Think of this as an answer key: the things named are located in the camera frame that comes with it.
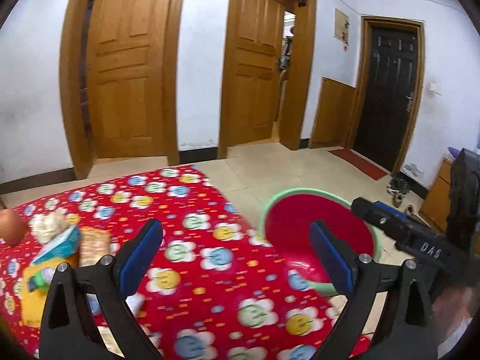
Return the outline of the person's right hand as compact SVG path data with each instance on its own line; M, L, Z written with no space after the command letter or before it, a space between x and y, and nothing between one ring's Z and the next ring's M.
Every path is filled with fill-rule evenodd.
M471 287L454 285L445 289L434 301L432 311L439 352L450 351L465 333L472 319L468 311L472 297Z

